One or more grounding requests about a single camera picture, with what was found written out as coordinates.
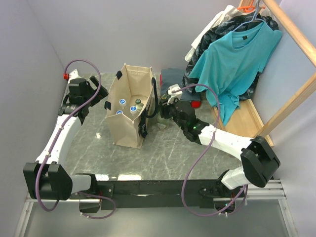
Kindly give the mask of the clear glass bottle silver cap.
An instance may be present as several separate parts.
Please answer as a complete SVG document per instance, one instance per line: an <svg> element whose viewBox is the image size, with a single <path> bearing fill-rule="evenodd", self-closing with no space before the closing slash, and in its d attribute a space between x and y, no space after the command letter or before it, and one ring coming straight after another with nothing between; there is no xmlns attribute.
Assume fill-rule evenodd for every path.
<svg viewBox="0 0 316 237"><path fill-rule="evenodd" d="M136 99L135 100L135 107L137 111L141 111L144 107L144 104L142 103L141 99Z"/></svg>

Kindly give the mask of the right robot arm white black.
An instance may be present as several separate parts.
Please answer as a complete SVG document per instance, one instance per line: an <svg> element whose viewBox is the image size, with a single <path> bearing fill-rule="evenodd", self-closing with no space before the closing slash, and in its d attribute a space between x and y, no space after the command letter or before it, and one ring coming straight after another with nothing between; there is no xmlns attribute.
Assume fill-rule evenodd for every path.
<svg viewBox="0 0 316 237"><path fill-rule="evenodd" d="M163 99L159 103L159 112L162 118L172 119L189 141L211 145L240 160L240 167L224 171L206 188L211 197L227 197L236 188L248 184L263 188L280 167L279 159L264 137L242 137L217 129L198 119L188 101L175 100L169 104Z"/></svg>

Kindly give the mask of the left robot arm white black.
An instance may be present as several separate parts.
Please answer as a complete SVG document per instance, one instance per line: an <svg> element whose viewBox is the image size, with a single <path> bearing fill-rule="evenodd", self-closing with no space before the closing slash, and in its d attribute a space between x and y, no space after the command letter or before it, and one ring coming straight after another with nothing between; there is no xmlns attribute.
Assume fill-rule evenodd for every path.
<svg viewBox="0 0 316 237"><path fill-rule="evenodd" d="M35 162L25 164L23 174L32 199L36 189L41 199L67 200L71 194L82 192L94 198L99 192L93 174L69 175L64 169L71 143L83 125L89 108L108 96L96 77L89 80L71 73L69 92L58 111L54 131L42 153Z"/></svg>

